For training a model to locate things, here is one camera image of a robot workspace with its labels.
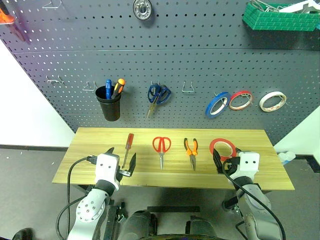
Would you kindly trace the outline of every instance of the white tape roll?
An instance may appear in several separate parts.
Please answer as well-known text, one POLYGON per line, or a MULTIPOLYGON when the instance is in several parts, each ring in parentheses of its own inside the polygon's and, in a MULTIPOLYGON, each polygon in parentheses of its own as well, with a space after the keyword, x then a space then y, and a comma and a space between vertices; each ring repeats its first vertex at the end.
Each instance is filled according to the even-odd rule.
POLYGON ((286 101, 287 101, 287 96, 286 95, 284 95, 280 91, 273 91, 273 92, 269 92, 263 98, 261 98, 259 106, 264 112, 273 112, 273 111, 278 110, 279 108, 281 108, 283 105, 285 105, 286 101), (274 106, 264 107, 265 102, 268 99, 272 98, 272 97, 280 97, 281 101, 278 104, 274 105, 274 106))

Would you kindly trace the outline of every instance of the black cup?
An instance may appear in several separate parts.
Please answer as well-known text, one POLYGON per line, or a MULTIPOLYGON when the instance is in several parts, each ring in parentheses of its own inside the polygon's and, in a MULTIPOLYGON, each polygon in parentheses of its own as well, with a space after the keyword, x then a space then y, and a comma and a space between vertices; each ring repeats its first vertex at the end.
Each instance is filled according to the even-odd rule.
POLYGON ((110 122, 117 121, 120 118, 121 93, 114 99, 106 99, 106 86, 101 86, 95 91, 95 95, 101 105, 104 118, 110 122))

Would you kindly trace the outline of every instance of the tape roll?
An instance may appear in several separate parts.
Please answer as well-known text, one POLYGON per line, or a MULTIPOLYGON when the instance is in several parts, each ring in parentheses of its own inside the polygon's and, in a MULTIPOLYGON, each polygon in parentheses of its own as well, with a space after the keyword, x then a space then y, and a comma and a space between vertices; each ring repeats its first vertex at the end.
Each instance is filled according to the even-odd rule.
POLYGON ((220 115, 226 109, 226 107, 229 105, 230 97, 231 97, 230 94, 226 91, 215 96, 212 99, 212 101, 209 103, 209 105, 206 107, 205 115, 210 119, 213 119, 213 118, 217 117, 218 115, 220 115), (222 101, 223 104, 219 107, 218 110, 213 111, 213 108, 215 107, 215 105, 219 101, 222 101))
POLYGON ((237 156, 237 150, 236 150, 235 145, 234 145, 232 142, 230 142, 229 140, 224 139, 224 138, 216 138, 216 139, 214 139, 214 140, 210 143, 209 149, 210 149, 210 153, 211 153, 212 155, 214 154, 215 145, 216 145, 217 143, 226 144, 226 145, 232 150, 232 153, 231 153, 231 155, 229 155, 229 156, 222 156, 222 155, 220 154, 220 160, 221 160, 222 162, 224 162, 224 161, 227 160, 227 159, 230 159, 230 158, 232 158, 232 157, 236 157, 236 156, 237 156))
POLYGON ((261 98, 261 100, 259 102, 259 106, 264 112, 273 112, 273 111, 278 110, 279 108, 281 108, 283 105, 285 105, 286 101, 287 101, 287 96, 286 95, 284 95, 280 91, 273 91, 273 92, 269 92, 263 98, 261 98), (268 99, 272 98, 272 97, 280 97, 281 101, 278 104, 274 105, 274 106, 264 107, 265 102, 268 99))
POLYGON ((252 104, 252 101, 254 100, 254 96, 252 95, 252 93, 250 91, 238 91, 235 94, 233 94, 230 98, 230 102, 229 102, 229 108, 232 110, 242 110, 247 108, 250 104, 252 104), (232 101, 239 96, 247 96, 248 97, 248 101, 241 105, 241 106, 232 106, 232 101))

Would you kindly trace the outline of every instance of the blue tape roll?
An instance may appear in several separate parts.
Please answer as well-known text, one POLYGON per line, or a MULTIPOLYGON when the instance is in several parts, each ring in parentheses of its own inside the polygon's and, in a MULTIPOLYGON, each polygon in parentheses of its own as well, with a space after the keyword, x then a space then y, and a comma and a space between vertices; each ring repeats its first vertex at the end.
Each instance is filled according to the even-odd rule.
POLYGON ((210 119, 213 119, 213 118, 217 117, 218 115, 220 115, 228 107, 229 102, 230 102, 230 98, 231 98, 231 95, 226 91, 215 96, 212 99, 212 101, 209 103, 209 105, 206 107, 205 115, 210 119), (224 98, 226 98, 225 105, 221 105, 221 107, 217 111, 211 112, 214 105, 217 102, 221 101, 221 99, 224 99, 224 98))

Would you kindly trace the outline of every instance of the shoe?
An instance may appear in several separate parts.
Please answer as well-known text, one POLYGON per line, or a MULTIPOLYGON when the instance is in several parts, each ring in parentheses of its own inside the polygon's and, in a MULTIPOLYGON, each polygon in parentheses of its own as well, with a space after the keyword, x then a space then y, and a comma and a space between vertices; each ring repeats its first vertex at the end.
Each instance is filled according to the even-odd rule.
POLYGON ((24 228, 18 231, 12 238, 12 240, 32 240, 33 231, 32 228, 24 228))

